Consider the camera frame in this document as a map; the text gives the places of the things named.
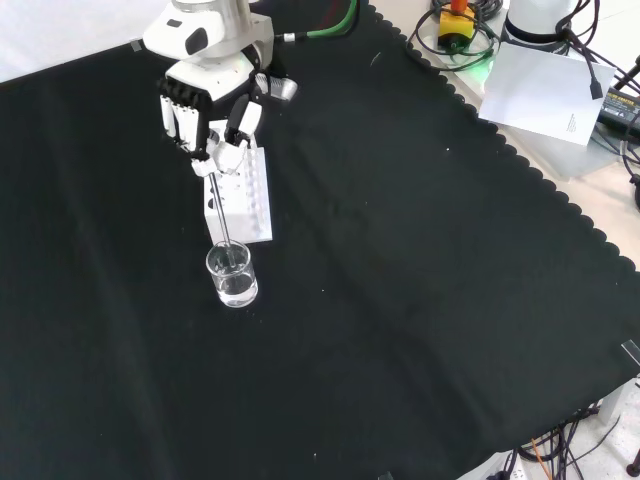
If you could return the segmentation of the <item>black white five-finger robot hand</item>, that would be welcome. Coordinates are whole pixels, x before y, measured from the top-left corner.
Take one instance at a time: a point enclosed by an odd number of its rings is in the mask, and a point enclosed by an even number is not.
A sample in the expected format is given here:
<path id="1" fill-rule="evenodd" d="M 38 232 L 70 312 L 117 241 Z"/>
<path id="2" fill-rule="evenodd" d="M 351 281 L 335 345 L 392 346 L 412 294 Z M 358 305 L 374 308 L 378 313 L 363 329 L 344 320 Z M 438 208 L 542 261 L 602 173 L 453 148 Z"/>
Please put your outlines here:
<path id="1" fill-rule="evenodd" d="M 228 173 L 257 148 L 261 102 L 288 101 L 296 89 L 260 67 L 253 47 L 209 63 L 180 61 L 158 83 L 163 127 L 197 176 Z"/>

